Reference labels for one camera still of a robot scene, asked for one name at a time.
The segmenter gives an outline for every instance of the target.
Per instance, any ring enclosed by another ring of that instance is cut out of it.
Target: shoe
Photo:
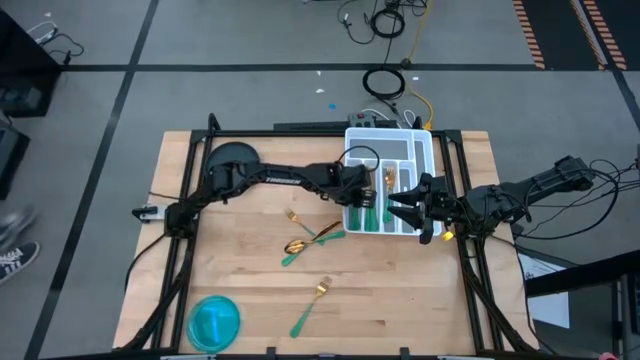
[[[11,213],[0,219],[0,252],[4,252],[15,244],[18,235],[24,231],[33,220],[36,219],[36,211],[33,206]]]
[[[31,264],[39,252],[40,245],[30,242],[0,254],[0,284]]]

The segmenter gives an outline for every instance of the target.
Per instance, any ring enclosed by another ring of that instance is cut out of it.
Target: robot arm
[[[193,219],[212,202],[242,195],[258,183],[301,186],[342,206],[373,207],[376,192],[370,188],[369,170],[364,165],[343,166],[339,162],[316,163],[305,167],[229,162],[212,166],[202,186],[186,199],[173,203],[165,212],[165,232],[188,237],[194,233]]]
[[[414,189],[389,195],[408,207],[391,206],[389,211],[422,230],[421,244],[431,242],[434,220],[459,224],[461,237],[486,237],[503,221],[513,223],[523,216],[531,221],[527,207],[552,194],[590,189],[593,178],[581,159],[567,156],[552,169],[519,183],[479,186],[456,198],[447,189],[444,177],[422,174]]]

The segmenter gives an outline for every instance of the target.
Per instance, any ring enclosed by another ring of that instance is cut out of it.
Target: gold fork
[[[298,320],[293,329],[291,329],[289,335],[291,335],[292,338],[298,337],[298,335],[300,334],[300,330],[302,330],[302,325],[304,325],[304,322],[307,320],[307,317],[311,312],[311,308],[313,308],[313,305],[316,303],[316,301],[318,301],[318,299],[320,299],[327,292],[327,290],[329,290],[329,286],[331,286],[331,278],[325,276],[320,284],[316,286],[316,297],[313,299],[311,304],[307,306],[307,310],[304,312],[304,314],[302,314],[302,317],[300,317],[300,320]]]
[[[302,223],[302,221],[300,221],[300,219],[298,218],[298,215],[296,215],[296,213],[293,212],[293,210],[286,208],[284,209],[284,213],[287,215],[287,217],[289,218],[289,220],[293,221],[294,223],[302,226],[302,228],[307,232],[307,234],[311,235],[311,237],[316,236],[316,233],[314,233],[313,231],[311,231],[311,229],[309,229],[308,227],[304,226],[304,224]]]
[[[393,217],[389,212],[389,206],[391,206],[391,200],[389,199],[389,194],[391,194],[391,191],[393,191],[393,187],[396,184],[396,169],[394,169],[393,166],[389,166],[385,169],[384,182],[387,183],[387,202],[384,206],[384,217],[382,221],[384,221],[385,223],[388,223],[393,220]]]

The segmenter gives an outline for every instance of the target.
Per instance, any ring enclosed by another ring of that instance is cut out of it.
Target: teal plastic bowl
[[[209,354],[226,349],[238,336],[240,312],[231,299],[210,296],[191,310],[187,339],[198,351]]]

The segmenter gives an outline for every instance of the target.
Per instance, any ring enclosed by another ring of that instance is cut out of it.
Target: wooden table
[[[189,132],[165,133],[152,191],[179,194],[189,136]],[[467,131],[463,138],[472,186],[498,183],[487,133]],[[343,138],[308,137],[214,138],[213,146],[229,141],[251,144],[264,162],[291,165],[334,161],[344,149]],[[436,172],[443,175],[439,145],[434,143]],[[197,176],[193,178],[192,190]],[[456,183],[461,194],[460,179]],[[149,202],[171,201],[150,196]],[[201,214],[187,309],[215,294],[235,301],[241,330],[226,353],[264,354],[268,346],[277,347],[279,354],[398,354],[405,346],[413,355],[475,353],[455,241],[434,238],[423,246],[416,237],[348,235],[310,248],[282,267],[283,246],[308,236],[289,222],[285,207],[316,231],[341,220],[342,208],[332,202],[299,187],[266,184],[254,186],[228,205],[210,204]],[[160,222],[143,225],[137,251],[162,231]],[[506,225],[496,235],[511,239]],[[156,306],[169,242],[149,251],[133,270],[114,346],[130,340]],[[497,305],[525,341],[537,347],[527,327],[514,249],[489,239],[486,255]],[[330,291],[314,307],[300,337],[290,338],[289,331],[324,275],[333,278]],[[478,311],[485,346],[491,348],[487,315],[479,300]],[[173,308],[168,311],[165,346],[174,313]],[[184,330],[180,352],[195,352]]]

